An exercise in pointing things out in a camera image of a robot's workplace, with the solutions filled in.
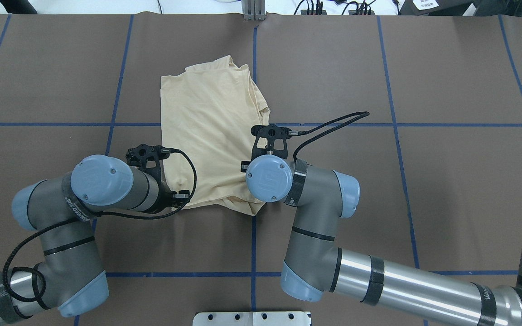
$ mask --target cloth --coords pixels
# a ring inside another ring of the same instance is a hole
[[[255,215],[257,200],[240,172],[251,159],[254,125],[269,123],[269,107],[251,79],[249,67],[230,56],[185,68],[179,76],[161,77],[162,146],[184,151],[197,169],[197,190],[185,208],[219,204]],[[259,147],[267,141],[259,140]],[[181,155],[164,160],[171,190],[191,190],[193,172]]]

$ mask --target white label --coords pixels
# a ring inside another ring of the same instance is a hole
[[[414,6],[418,8],[418,10],[426,10],[439,6],[436,0],[412,0],[412,2],[414,3]]]

